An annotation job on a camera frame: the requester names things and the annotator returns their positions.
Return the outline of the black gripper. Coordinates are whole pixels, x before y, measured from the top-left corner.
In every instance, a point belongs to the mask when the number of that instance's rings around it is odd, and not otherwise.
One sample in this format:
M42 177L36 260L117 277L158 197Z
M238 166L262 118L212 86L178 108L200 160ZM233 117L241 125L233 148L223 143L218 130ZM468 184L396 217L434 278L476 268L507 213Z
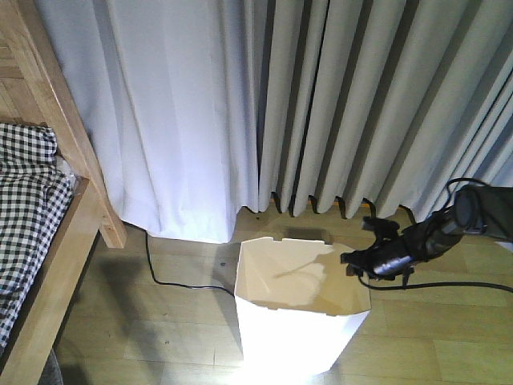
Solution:
M414 265L425 257L425 242L420 238L402 235L393 240L376 240L369 248L342 253L341 264L347 264L346 274L358 276L367 274L375 280L393 281L402 276L406 286Z

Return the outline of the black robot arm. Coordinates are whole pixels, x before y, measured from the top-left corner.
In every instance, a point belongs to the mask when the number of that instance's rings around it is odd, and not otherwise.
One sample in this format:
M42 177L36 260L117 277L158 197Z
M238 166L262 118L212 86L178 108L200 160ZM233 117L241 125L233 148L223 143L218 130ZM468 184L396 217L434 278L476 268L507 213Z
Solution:
M367 249L341 254L346 274L393 281L406 287L414 266L441 257L465 235L512 241L512 188L465 184L452 194L451 205L399 232L395 221L365 217L362 228L374 233Z

